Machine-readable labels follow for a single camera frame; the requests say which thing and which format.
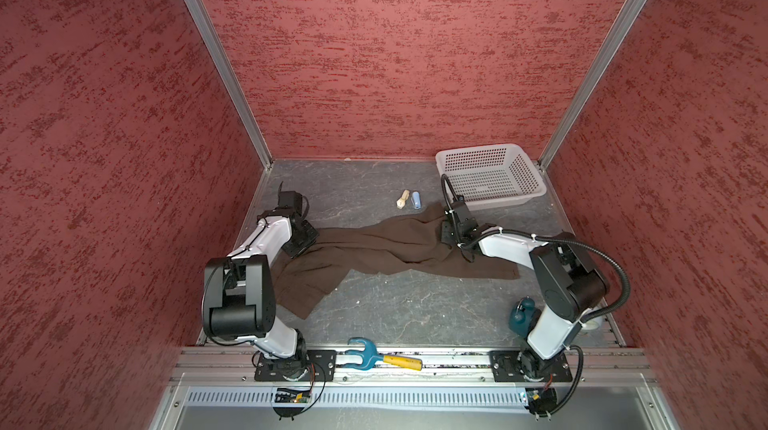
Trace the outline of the brown trousers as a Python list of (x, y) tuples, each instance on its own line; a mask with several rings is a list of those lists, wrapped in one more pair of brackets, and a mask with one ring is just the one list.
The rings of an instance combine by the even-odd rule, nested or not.
[(472, 261), (441, 241), (445, 214), (432, 203), (418, 214), (395, 216), (362, 228), (321, 228), (316, 242), (296, 258), (270, 265), (276, 301), (301, 319), (355, 270), (394, 275), (416, 270), (451, 278), (516, 280), (516, 263), (477, 255)]

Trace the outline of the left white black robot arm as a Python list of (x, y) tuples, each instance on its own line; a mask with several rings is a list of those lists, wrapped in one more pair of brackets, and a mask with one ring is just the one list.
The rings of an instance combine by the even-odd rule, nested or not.
[(299, 381), (312, 369), (301, 332), (276, 314), (272, 264), (308, 250), (317, 230), (302, 215), (267, 212), (248, 238), (225, 257), (209, 260), (201, 297), (202, 329), (219, 346), (251, 345), (265, 359), (262, 369)]

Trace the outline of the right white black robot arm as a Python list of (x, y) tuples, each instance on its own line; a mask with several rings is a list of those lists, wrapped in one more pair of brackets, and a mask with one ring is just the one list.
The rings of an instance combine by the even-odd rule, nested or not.
[(466, 256), (502, 259), (533, 271), (544, 306), (525, 297), (511, 311), (508, 326), (522, 339), (507, 366), (515, 376), (540, 381), (586, 323), (609, 290), (586, 249), (569, 233), (536, 236), (520, 230), (477, 224), (467, 206), (445, 208), (443, 239)]

